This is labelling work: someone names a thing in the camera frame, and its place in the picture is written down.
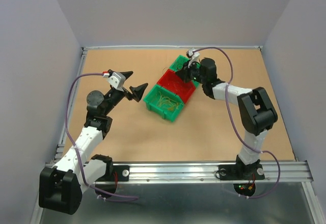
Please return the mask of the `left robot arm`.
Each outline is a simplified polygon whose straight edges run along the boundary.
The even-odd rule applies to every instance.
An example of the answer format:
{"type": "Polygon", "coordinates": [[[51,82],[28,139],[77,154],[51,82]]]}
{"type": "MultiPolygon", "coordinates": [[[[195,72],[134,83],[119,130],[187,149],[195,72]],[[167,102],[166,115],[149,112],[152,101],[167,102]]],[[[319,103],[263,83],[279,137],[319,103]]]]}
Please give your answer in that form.
{"type": "Polygon", "coordinates": [[[98,179],[108,180],[113,177],[117,181],[118,176],[109,156],[90,156],[110,131],[113,119],[108,116],[109,112],[123,98],[136,102],[142,99],[147,83],[129,89],[124,87],[125,81],[132,74],[132,71],[117,72],[111,69],[95,73],[95,76],[107,80],[110,90],[106,94],[94,90],[87,95],[86,121],[77,139],[72,138],[68,126],[65,126],[72,146],[57,163],[41,171],[39,207],[72,215],[79,208],[83,194],[88,189],[97,192],[97,197],[103,201],[123,203],[138,200],[136,196],[120,195],[96,187],[98,179]]]}

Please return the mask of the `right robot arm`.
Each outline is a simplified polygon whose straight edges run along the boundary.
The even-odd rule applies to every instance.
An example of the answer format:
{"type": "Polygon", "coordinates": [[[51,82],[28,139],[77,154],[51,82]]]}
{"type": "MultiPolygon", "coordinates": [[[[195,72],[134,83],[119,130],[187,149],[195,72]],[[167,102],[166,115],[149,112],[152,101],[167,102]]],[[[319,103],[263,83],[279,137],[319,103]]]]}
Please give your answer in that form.
{"type": "Polygon", "coordinates": [[[228,84],[218,78],[215,61],[204,58],[200,63],[187,61],[176,71],[183,82],[196,81],[202,85],[206,96],[215,100],[224,100],[231,118],[229,104],[238,106],[245,136],[241,138],[242,149],[237,158],[240,163],[234,166],[236,176],[246,178],[253,172],[253,164],[260,159],[262,144],[267,132],[278,120],[277,112],[263,87],[245,89],[228,84]]]}

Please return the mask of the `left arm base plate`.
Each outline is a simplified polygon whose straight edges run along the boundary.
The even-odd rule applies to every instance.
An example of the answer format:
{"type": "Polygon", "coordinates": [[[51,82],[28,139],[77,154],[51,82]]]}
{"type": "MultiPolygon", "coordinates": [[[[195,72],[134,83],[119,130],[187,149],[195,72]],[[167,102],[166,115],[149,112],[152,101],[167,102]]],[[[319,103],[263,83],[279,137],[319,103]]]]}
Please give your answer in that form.
{"type": "Polygon", "coordinates": [[[128,182],[129,181],[130,166],[128,165],[114,165],[109,173],[100,177],[98,182],[128,182]]]}

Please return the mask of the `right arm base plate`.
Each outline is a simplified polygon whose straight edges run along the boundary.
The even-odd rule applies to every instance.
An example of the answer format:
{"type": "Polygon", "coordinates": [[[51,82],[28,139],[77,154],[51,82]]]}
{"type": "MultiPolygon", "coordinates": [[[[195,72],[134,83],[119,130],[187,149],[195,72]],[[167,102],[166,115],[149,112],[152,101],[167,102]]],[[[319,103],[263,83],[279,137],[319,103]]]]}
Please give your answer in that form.
{"type": "Polygon", "coordinates": [[[216,174],[222,181],[264,180],[265,175],[260,175],[257,172],[259,168],[262,168],[262,165],[240,166],[235,164],[223,164],[218,166],[216,174]]]}

